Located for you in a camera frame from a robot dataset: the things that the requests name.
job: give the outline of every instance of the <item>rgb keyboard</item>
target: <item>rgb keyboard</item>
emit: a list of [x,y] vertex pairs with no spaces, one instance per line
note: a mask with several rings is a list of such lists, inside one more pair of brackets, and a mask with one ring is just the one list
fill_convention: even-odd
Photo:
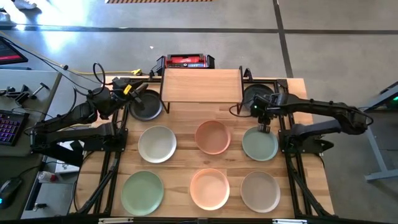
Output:
[[0,110],[0,145],[14,146],[29,117],[29,113]]

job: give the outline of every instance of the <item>mint green plate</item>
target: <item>mint green plate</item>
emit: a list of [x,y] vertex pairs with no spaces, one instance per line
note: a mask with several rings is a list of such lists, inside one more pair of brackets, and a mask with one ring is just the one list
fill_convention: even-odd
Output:
[[273,133],[262,133],[253,127],[244,133],[242,141],[243,150],[255,161],[272,159],[278,151],[278,139]]
[[123,186],[121,200],[131,215],[148,215],[162,202],[164,187],[161,179],[150,171],[139,171]]

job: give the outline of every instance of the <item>gray floor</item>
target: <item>gray floor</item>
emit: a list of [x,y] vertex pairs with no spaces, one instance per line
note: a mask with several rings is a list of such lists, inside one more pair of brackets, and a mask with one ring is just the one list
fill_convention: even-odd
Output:
[[[395,0],[279,0],[286,29],[398,29]],[[14,22],[94,27],[215,27],[275,29],[272,0],[217,0],[185,4],[113,4],[103,1],[39,1],[41,12],[16,13]],[[161,55],[203,52],[217,68],[251,68],[256,77],[286,77],[278,34],[115,33],[7,31],[30,48],[62,64],[90,71],[93,62],[106,70],[148,71]],[[398,35],[286,35],[294,77],[304,78],[308,96],[361,106],[398,80]],[[50,70],[32,59],[27,66]],[[73,77],[82,85],[95,84]],[[64,113],[72,88],[63,80],[50,114]],[[65,96],[70,95],[70,102]],[[326,118],[314,116],[315,121]],[[379,171],[365,136],[332,134],[335,148],[325,153],[326,174],[335,212],[344,218],[398,223],[398,178],[367,183]],[[385,151],[398,168],[398,151]],[[39,200],[69,192],[70,184],[47,187]],[[24,217],[65,214],[70,203],[30,212]]]

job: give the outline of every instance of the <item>plate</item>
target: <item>plate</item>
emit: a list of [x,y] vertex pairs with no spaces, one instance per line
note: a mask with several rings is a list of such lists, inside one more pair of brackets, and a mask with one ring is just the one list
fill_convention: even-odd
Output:
[[145,109],[140,110],[135,102],[129,106],[129,112],[133,118],[139,121],[150,121],[155,119],[162,112],[163,106],[159,99],[159,94],[154,90],[145,90],[140,96]]
[[243,202],[251,210],[266,213],[278,206],[280,188],[271,175],[263,171],[254,171],[243,179],[241,196]]
[[172,130],[165,126],[153,126],[138,140],[138,152],[151,163],[164,162],[172,157],[177,147],[177,139]]
[[195,142],[204,153],[217,155],[228,148],[231,142],[231,133],[221,122],[206,121],[197,129]]
[[131,215],[148,215],[162,202],[164,186],[161,179],[150,171],[139,171],[124,183],[121,201]]
[[192,200],[204,210],[221,208],[229,197],[229,183],[226,176],[216,169],[199,171],[190,186]]
[[248,110],[250,110],[250,106],[253,104],[253,101],[250,101],[253,99],[255,94],[258,95],[270,95],[273,94],[274,91],[269,88],[266,85],[263,84],[254,84],[249,87],[247,87],[244,92],[243,92],[243,102],[244,102],[244,107]]
[[278,151],[278,139],[273,133],[262,133],[253,127],[244,133],[243,150],[255,161],[272,159]]

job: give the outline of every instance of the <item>computer mouse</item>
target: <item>computer mouse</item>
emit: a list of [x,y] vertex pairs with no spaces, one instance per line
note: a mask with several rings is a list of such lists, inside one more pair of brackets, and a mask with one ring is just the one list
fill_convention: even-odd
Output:
[[0,188],[0,209],[8,208],[14,201],[19,186],[22,184],[20,177],[7,180]]

